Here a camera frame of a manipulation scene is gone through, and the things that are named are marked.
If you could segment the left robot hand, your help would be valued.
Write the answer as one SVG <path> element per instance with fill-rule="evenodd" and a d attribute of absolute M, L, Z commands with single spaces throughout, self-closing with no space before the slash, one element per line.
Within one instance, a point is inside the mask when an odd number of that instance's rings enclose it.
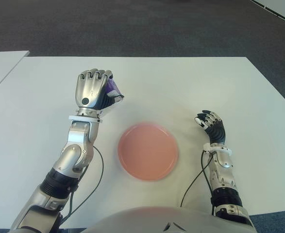
<path fill-rule="evenodd" d="M 75 92 L 77 115 L 100 118 L 123 99 L 110 70 L 94 68 L 78 75 Z"/>

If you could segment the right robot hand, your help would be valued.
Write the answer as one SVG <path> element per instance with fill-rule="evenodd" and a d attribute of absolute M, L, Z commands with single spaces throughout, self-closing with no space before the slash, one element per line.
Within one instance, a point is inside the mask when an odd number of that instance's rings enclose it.
<path fill-rule="evenodd" d="M 203 110 L 194 120 L 209 136 L 210 144 L 225 144 L 226 132 L 223 121 L 215 112 Z"/>

